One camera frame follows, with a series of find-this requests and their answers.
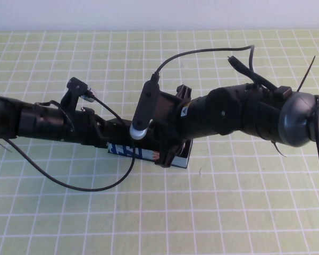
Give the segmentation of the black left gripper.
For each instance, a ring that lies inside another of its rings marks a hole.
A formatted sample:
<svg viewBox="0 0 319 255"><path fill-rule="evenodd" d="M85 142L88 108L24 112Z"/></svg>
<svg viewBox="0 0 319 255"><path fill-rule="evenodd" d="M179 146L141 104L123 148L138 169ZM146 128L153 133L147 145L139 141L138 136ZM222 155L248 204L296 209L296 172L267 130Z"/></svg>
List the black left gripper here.
<svg viewBox="0 0 319 255"><path fill-rule="evenodd" d="M88 126L84 131L84 145L96 148L108 148L108 139L103 136L101 127L105 127L105 121L95 111L88 107L81 107L81 111L88 117Z"/></svg>

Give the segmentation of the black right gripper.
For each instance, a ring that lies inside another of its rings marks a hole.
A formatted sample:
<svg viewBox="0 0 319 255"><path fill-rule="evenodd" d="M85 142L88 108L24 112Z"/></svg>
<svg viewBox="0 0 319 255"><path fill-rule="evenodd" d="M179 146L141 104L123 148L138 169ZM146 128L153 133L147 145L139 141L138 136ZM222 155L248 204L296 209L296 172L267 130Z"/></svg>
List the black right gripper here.
<svg viewBox="0 0 319 255"><path fill-rule="evenodd" d="M200 98L192 99L191 91L175 95L160 91L152 114L153 135L159 143L155 165L171 166L174 158L186 158L186 143L200 135Z"/></svg>

